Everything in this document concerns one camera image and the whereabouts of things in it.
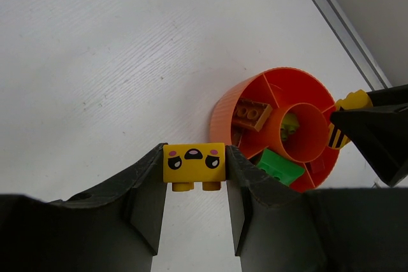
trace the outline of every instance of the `cartoon eye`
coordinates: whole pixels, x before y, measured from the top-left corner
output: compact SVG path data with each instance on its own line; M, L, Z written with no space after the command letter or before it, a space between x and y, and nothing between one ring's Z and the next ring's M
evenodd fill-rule
M178 170L181 167L181 158L179 156L172 157L167 160L167 165L172 170Z
M205 164L207 165L208 168L215 169L219 165L219 157L208 155L205 158Z

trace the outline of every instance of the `white table surface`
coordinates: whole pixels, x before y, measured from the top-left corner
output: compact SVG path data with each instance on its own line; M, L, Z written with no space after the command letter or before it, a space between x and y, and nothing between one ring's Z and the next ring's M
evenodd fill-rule
M0 192L45 201L159 142L206 142L217 100L266 69L368 90L311 0L0 0L0 39ZM348 145L324 186L374 178ZM152 271L240 271L225 185L169 188Z

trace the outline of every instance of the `yellow-green lego piece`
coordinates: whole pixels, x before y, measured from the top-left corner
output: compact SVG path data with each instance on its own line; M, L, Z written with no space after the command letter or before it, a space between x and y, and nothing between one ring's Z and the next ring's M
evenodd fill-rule
M280 125L280 139L282 141L287 141L290 135L296 133L299 127L298 117L296 117L295 114L287 113Z

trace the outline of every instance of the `yellow lego brick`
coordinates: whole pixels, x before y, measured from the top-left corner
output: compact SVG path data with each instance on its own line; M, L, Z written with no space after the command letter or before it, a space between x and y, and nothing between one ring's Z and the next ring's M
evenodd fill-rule
M173 183L173 191L188 191L194 182L203 190L219 190L225 181L225 144L196 143L163 147L163 181Z
M372 101L364 90L351 92L345 99L339 99L336 102L336 111L355 110L358 108L372 108ZM350 139L342 131L337 129L333 124L329 125L329 142L328 146L332 149L340 150Z

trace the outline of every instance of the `orange container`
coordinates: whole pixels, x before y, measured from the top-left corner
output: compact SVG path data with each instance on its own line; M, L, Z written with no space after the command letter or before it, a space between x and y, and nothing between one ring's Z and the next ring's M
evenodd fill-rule
M240 98L268 103L273 108L260 132L245 131L239 148L250 159L269 148L306 169L291 188L303 192L316 188L332 171L338 150L328 148L328 125L335 101L323 84L296 68L274 68L230 89L215 106L210 141L231 145L231 121ZM287 113L298 117L300 128L283 143L282 120Z

